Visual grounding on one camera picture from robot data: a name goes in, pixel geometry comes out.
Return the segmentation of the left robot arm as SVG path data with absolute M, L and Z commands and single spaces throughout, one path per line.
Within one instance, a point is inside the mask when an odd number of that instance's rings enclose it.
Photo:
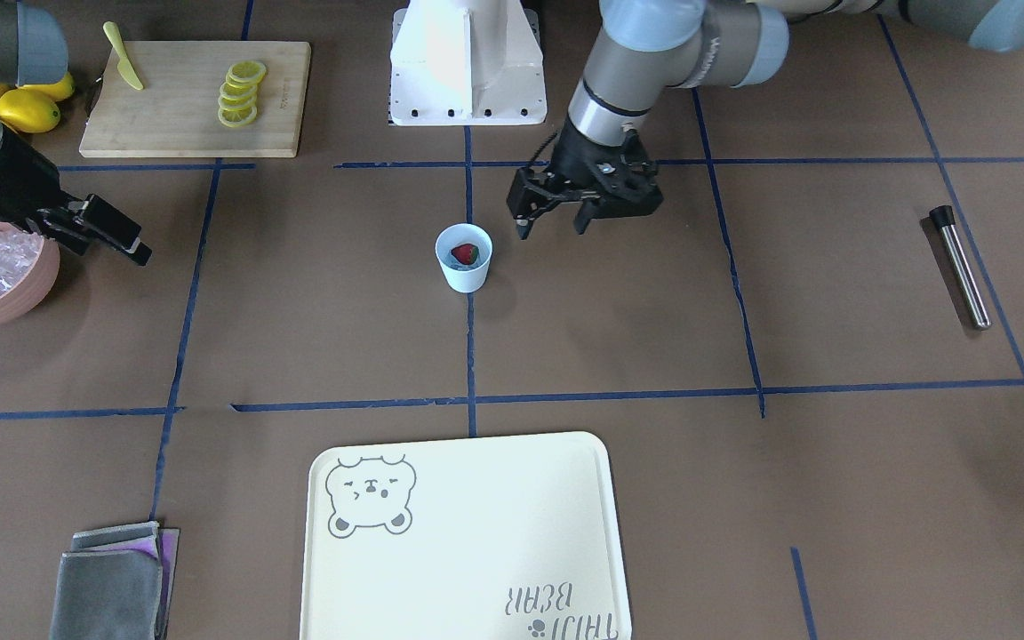
M 544 169 L 516 170 L 507 206 L 527 239 L 541 215 L 578 205 L 597 220 L 654 214 L 659 167 L 641 127 L 667 89 L 764 84 L 788 56 L 791 26 L 831 13 L 873 13 L 954 37 L 978 50 L 1024 48 L 1024 1 L 602 1 L 602 26 Z

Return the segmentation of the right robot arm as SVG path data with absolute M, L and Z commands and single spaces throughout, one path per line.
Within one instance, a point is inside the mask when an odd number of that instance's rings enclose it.
M 53 84 L 68 70 L 68 41 L 51 13 L 0 1 L 0 84 Z M 61 189 L 60 171 L 0 121 L 0 221 L 84 254 L 106 244 L 138 266 L 153 252 L 138 223 L 97 195 Z

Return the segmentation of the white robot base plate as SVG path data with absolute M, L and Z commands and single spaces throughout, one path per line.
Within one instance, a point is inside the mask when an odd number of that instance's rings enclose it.
M 520 1 L 411 1 L 393 15 L 395 126 L 536 125 L 548 114 L 540 18 Z

